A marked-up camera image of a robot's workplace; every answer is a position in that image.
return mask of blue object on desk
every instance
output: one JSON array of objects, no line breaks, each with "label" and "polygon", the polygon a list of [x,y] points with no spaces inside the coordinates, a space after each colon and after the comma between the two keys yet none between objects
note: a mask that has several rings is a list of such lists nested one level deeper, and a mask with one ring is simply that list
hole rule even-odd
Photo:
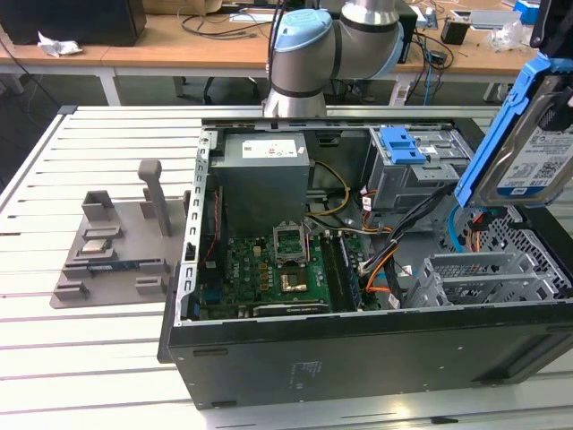
[{"label": "blue object on desk", "polygon": [[521,12],[521,23],[525,25],[535,25],[537,16],[539,15],[539,4],[526,2],[525,0],[517,0],[513,10]]},{"label": "blue object on desk", "polygon": [[404,127],[382,127],[380,140],[394,164],[423,164],[426,161],[415,146],[415,139]]}]

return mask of white paper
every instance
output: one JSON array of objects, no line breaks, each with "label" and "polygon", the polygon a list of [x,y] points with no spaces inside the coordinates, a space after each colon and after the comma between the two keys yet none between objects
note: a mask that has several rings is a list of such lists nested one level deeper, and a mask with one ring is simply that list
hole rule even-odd
[{"label": "white paper", "polygon": [[397,298],[395,298],[394,295],[391,293],[388,296],[388,303],[390,303],[390,306],[392,306],[393,309],[399,309],[400,308],[399,300]]},{"label": "white paper", "polygon": [[60,42],[59,40],[47,38],[40,32],[38,32],[38,38],[38,46],[49,56],[70,56],[82,51],[77,42],[74,42],[73,40]]}]

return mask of hard drive label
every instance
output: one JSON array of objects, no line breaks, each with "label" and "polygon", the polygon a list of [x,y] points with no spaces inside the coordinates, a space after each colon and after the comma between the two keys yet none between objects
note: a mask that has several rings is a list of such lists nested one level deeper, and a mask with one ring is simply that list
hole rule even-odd
[{"label": "hard drive label", "polygon": [[573,157],[573,126],[564,132],[537,127],[498,183],[500,195],[532,195],[550,185]]}]

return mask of power supply label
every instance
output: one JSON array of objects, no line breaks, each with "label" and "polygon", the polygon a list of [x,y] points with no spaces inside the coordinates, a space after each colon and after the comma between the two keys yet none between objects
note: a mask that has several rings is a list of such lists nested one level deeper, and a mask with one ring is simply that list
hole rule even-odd
[{"label": "power supply label", "polygon": [[296,158],[296,143],[293,140],[244,141],[244,159]]},{"label": "power supply label", "polygon": [[499,195],[533,195],[549,186],[573,157],[573,126],[564,132],[537,127],[498,183]]}]

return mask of yellow wire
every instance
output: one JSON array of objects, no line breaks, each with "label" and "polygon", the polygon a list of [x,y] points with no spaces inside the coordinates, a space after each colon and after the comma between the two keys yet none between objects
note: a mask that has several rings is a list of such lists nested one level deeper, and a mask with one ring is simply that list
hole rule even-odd
[{"label": "yellow wire", "polygon": [[323,166],[324,168],[326,168],[332,175],[336,176],[337,179],[340,181],[340,183],[342,184],[342,186],[344,186],[344,192],[345,192],[345,196],[344,196],[344,200],[342,201],[342,203],[340,203],[340,206],[338,206],[337,208],[334,209],[330,209],[328,211],[320,211],[320,212],[307,212],[306,215],[311,215],[311,216],[323,216],[323,215],[331,215],[333,213],[337,213],[342,211],[347,205],[348,202],[350,201],[350,188],[348,188],[348,185],[346,184],[346,181],[344,180],[344,178],[338,174],[338,172],[332,168],[330,165],[326,164],[323,161],[314,161],[315,164],[319,164],[321,166]]}]

